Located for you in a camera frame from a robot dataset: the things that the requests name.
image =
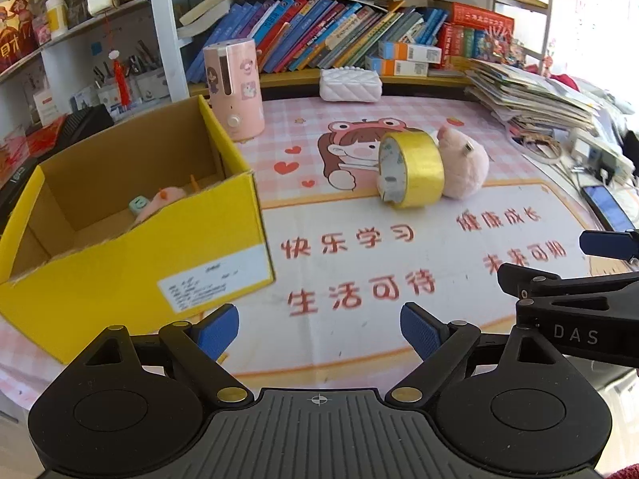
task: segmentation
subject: blue gripper pad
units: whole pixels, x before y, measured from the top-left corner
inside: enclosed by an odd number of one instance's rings
[[[217,360],[229,347],[240,329],[240,314],[233,305],[221,306],[193,326],[197,346],[212,359]]]
[[[630,261],[639,254],[637,242],[627,232],[584,230],[579,237],[584,254]]]
[[[448,327],[415,303],[406,303],[399,314],[401,333],[408,344],[426,360],[448,338]]]

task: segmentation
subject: phone screen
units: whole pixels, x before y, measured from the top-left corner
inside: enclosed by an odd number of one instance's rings
[[[625,214],[624,209],[619,206],[614,196],[603,185],[587,186],[583,188],[583,191],[590,196],[613,230],[625,232],[635,228],[633,222]]]

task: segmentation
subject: purple book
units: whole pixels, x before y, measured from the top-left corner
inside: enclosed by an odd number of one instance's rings
[[[253,14],[253,17],[251,17],[251,19],[248,21],[248,23],[246,24],[246,27],[242,29],[238,38],[242,38],[242,39],[246,38],[250,34],[250,31],[253,30],[253,27],[255,27],[256,23],[262,18],[262,16],[264,16],[266,9],[268,9],[268,7],[270,7],[274,3],[275,3],[274,0],[264,0],[264,3],[262,4],[262,6],[258,9],[258,11],[255,14]]]

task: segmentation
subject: stack of papers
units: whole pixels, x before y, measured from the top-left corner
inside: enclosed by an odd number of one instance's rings
[[[595,130],[600,105],[565,84],[508,65],[475,59],[466,72],[475,95],[504,124],[555,136],[556,130]]]

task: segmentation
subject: gray ribbed panel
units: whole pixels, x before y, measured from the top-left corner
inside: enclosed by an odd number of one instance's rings
[[[311,400],[318,395],[321,405]],[[388,408],[373,391],[266,390],[257,405],[214,416],[188,453],[137,479],[499,477],[459,459],[421,414]],[[599,475],[587,469],[565,478]]]

